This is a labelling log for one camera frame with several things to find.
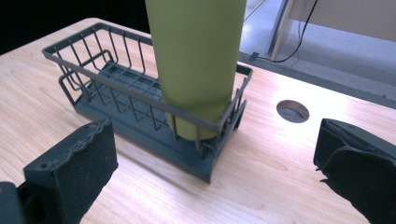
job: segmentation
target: cable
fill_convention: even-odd
[[[311,8],[311,11],[309,12],[308,18],[305,21],[305,25],[304,25],[303,31],[301,33],[301,37],[300,37],[300,40],[298,42],[296,50],[289,57],[287,57],[286,59],[283,59],[283,60],[279,60],[279,61],[272,61],[270,59],[263,58],[263,57],[258,57],[258,58],[263,59],[265,61],[269,61],[271,63],[283,63],[283,62],[287,61],[288,59],[290,59],[298,51],[298,49],[300,48],[301,44],[303,43],[303,36],[304,36],[304,33],[305,33],[306,26],[309,23],[309,20],[311,19],[311,16],[312,16],[312,13],[314,12],[315,7],[317,6],[317,2],[318,2],[318,0],[315,1],[314,5]]]

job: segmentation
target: green bottle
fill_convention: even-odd
[[[232,98],[247,0],[146,0],[163,100],[217,122]],[[195,140],[196,126],[176,119]],[[200,130],[200,140],[216,135]]]

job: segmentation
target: wooden tabletop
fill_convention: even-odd
[[[41,50],[98,21],[0,56],[0,181],[18,186],[25,165],[90,122],[70,105],[61,70]],[[210,185],[116,135],[120,166],[82,223],[367,223],[320,182],[325,176],[313,163],[319,125],[339,119],[396,144],[396,111],[252,68],[244,117]],[[282,119],[276,105],[283,100],[305,105],[308,121]]]

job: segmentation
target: wire basket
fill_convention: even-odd
[[[42,52],[61,68],[59,83],[79,114],[112,118],[119,135],[210,183],[213,166],[247,104],[242,96],[250,68],[236,66],[239,87],[220,120],[211,122],[163,102],[152,42],[143,35],[96,23]],[[196,126],[195,141],[177,134],[176,118]],[[199,140],[202,130],[217,136]]]

